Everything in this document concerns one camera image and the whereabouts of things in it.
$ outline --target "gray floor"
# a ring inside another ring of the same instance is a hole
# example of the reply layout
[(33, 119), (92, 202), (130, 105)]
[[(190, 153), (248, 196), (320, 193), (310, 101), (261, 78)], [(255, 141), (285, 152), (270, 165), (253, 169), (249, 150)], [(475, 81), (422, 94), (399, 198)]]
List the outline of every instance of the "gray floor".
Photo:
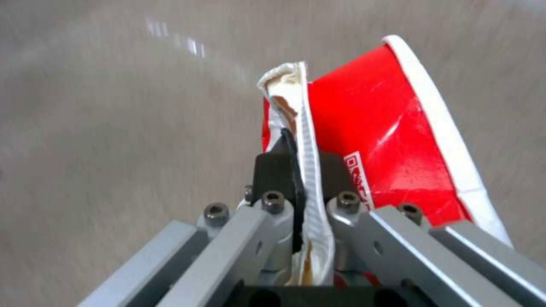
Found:
[(0, 305), (70, 306), (171, 219), (242, 196), (255, 88), (404, 37), (517, 248), (546, 264), (540, 1), (0, 3)]

